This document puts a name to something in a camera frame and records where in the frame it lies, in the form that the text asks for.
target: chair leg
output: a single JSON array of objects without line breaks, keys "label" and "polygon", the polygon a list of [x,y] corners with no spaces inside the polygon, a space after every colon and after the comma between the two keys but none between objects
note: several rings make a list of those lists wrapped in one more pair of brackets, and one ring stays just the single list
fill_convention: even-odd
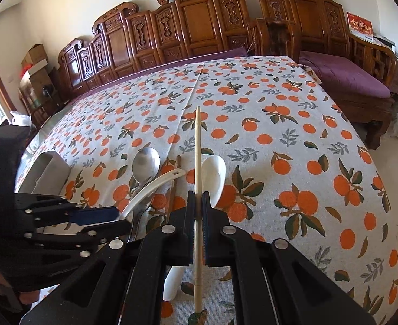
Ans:
[{"label": "chair leg", "polygon": [[390,114],[382,121],[371,121],[367,124],[366,146],[369,150],[375,150],[380,146],[381,136],[386,133],[391,117]]}]

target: metal screw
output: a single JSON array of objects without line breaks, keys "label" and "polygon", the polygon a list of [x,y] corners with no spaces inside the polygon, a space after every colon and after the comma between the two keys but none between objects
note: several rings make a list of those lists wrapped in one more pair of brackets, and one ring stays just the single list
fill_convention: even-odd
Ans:
[{"label": "metal screw", "polygon": [[173,225],[164,225],[161,228],[161,232],[166,233],[166,234],[171,234],[175,232],[175,226]]},{"label": "metal screw", "polygon": [[90,251],[81,251],[81,252],[79,253],[79,255],[80,255],[82,258],[87,258],[88,256],[91,255],[91,252],[90,252]]},{"label": "metal screw", "polygon": [[123,245],[124,243],[121,240],[113,240],[109,243],[111,249],[120,249]]},{"label": "metal screw", "polygon": [[235,232],[237,232],[236,228],[231,225],[225,226],[221,230],[224,234],[234,234]]},{"label": "metal screw", "polygon": [[285,240],[282,239],[278,239],[274,242],[274,246],[277,249],[287,249],[288,247],[288,242],[286,242]]}]

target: tablecloth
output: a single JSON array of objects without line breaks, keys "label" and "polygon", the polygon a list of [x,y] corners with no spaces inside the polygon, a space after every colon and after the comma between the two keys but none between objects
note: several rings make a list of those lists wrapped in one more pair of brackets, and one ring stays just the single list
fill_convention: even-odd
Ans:
[{"label": "tablecloth", "polygon": [[[201,123],[195,123],[197,105]],[[174,207],[194,183],[194,128],[202,156],[220,155],[226,185],[217,208],[258,240],[291,241],[379,324],[395,312],[397,242],[372,158],[338,106],[287,57],[186,64],[120,83],[77,102],[39,148],[72,167],[63,194],[122,211],[137,188],[131,163],[144,146],[181,155]],[[169,191],[155,195],[146,231],[164,223]],[[229,268],[205,268],[204,310],[194,314],[192,270],[163,302],[162,324],[233,324]]]}]

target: chopstick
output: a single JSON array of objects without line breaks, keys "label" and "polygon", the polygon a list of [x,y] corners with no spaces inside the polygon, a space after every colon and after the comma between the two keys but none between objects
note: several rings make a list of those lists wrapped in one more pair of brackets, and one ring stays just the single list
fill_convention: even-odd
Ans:
[{"label": "chopstick", "polygon": [[[175,164],[175,168],[180,168],[181,167],[181,156],[177,156],[177,161]],[[174,210],[174,201],[175,201],[175,195],[177,193],[177,182],[178,180],[174,181],[174,185],[172,187],[172,190],[170,191],[170,198],[169,198],[169,205],[167,207],[167,212],[166,212],[166,222],[169,223],[169,217],[170,213]]]},{"label": "chopstick", "polygon": [[195,312],[202,311],[202,159],[201,159],[201,116],[200,107],[196,107],[196,125],[195,125],[195,231],[194,231],[194,298]]}]

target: wooden armrest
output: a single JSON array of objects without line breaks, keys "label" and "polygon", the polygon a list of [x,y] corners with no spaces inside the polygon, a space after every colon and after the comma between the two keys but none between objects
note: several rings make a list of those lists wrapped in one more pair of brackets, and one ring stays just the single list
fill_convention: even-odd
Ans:
[{"label": "wooden armrest", "polygon": [[293,21],[256,18],[247,23],[255,55],[289,56],[298,62],[301,48],[300,30]]},{"label": "wooden armrest", "polygon": [[389,48],[372,44],[349,34],[349,59],[385,86],[390,87],[396,69],[396,56]]}]

